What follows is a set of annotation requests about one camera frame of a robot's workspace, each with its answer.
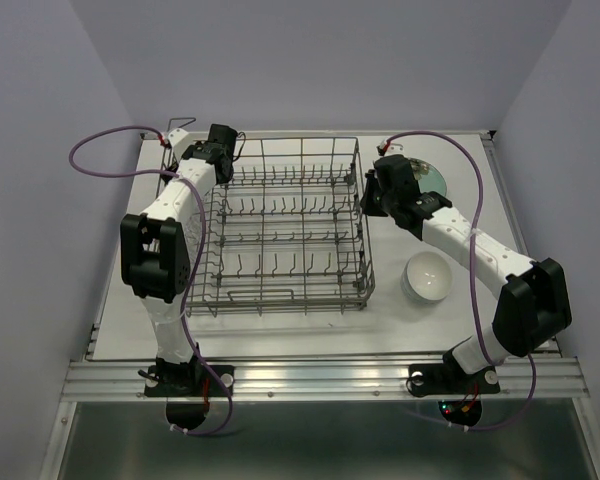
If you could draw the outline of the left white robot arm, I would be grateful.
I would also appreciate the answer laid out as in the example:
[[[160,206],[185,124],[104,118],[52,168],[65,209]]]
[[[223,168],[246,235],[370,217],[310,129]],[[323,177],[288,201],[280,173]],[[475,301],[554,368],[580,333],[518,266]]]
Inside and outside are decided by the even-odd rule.
[[[171,157],[160,174],[163,189],[141,213],[121,221],[121,278],[141,300],[157,341],[154,364],[139,373],[148,397],[194,396],[210,379],[185,325],[186,297],[207,237],[204,200],[233,178],[238,138],[221,124],[204,140],[171,130],[162,141]]]

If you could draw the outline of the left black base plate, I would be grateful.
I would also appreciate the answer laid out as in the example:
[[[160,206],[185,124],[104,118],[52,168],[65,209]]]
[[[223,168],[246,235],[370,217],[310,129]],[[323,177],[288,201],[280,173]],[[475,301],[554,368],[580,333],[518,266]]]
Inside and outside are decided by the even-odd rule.
[[[139,370],[138,375],[144,380],[144,395],[148,398],[202,398],[226,397],[223,387],[204,367],[197,365],[194,372],[187,367],[172,374],[160,375],[156,365],[147,371]]]

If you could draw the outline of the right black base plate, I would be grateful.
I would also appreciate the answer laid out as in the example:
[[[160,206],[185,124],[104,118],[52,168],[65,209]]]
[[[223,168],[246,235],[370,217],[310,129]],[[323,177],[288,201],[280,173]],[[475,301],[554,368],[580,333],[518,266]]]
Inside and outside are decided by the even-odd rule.
[[[431,395],[498,394],[500,384],[494,367],[466,374],[442,363],[409,366],[407,390],[417,398]]]

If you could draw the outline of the aluminium mounting rail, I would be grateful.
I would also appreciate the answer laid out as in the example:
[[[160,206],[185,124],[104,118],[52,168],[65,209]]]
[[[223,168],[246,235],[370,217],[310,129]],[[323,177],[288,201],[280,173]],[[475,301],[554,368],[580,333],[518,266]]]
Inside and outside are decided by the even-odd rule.
[[[234,358],[233,399],[248,402],[414,401],[406,381],[412,363],[431,355]],[[590,396],[579,362],[555,354],[535,357],[536,399]],[[129,402],[151,399],[144,394],[140,362],[73,362],[61,399],[65,402]]]

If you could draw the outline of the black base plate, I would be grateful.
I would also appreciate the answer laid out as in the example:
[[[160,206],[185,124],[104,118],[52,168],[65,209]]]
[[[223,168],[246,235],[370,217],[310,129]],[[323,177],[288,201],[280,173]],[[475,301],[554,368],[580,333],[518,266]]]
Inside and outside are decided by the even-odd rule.
[[[147,371],[139,370],[138,375],[144,380],[144,395],[148,398],[202,398],[226,397],[223,387],[204,367],[197,365],[194,372],[187,367],[172,374],[160,375],[156,365]]]
[[[500,384],[494,367],[466,374],[442,363],[409,366],[407,390],[417,398],[431,395],[498,394]]]

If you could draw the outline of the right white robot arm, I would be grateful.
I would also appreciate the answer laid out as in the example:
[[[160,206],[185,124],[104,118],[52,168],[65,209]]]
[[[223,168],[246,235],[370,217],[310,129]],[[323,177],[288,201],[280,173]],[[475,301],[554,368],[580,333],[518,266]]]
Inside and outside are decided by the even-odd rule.
[[[441,362],[417,366],[415,396],[452,393],[511,356],[522,358],[572,323],[563,267],[510,250],[473,227],[443,195],[423,192],[402,155],[375,161],[366,175],[365,215],[390,217],[418,240],[437,248],[496,298],[493,321],[448,350]]]

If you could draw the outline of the white ribbed bowl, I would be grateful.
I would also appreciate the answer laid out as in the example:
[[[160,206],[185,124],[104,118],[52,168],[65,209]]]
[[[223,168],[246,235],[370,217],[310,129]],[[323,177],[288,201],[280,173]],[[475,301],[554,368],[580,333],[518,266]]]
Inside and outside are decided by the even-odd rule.
[[[447,298],[452,290],[453,275],[448,262],[434,252],[413,255],[401,275],[405,296],[415,302],[436,304]]]

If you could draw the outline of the light green flower plate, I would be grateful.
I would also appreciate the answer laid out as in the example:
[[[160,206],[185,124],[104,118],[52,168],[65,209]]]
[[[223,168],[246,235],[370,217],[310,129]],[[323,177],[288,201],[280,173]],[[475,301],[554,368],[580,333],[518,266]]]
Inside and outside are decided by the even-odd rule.
[[[416,158],[409,158],[409,163],[421,192],[436,192],[442,196],[447,195],[446,181],[438,169],[432,164]]]

